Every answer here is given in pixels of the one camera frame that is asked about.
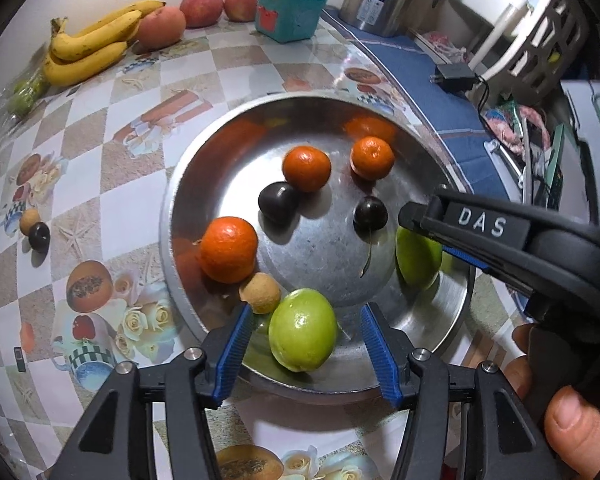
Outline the person right hand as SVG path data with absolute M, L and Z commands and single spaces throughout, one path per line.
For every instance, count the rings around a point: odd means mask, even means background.
M 532 328 L 526 324 L 513 330 L 513 341 L 524 354 L 510 361 L 504 370 L 521 399 L 532 386 L 532 370 L 526 357 Z M 547 442 L 578 479 L 594 479 L 600 473 L 600 410 L 571 386 L 558 390 L 548 404 L 544 430 Z

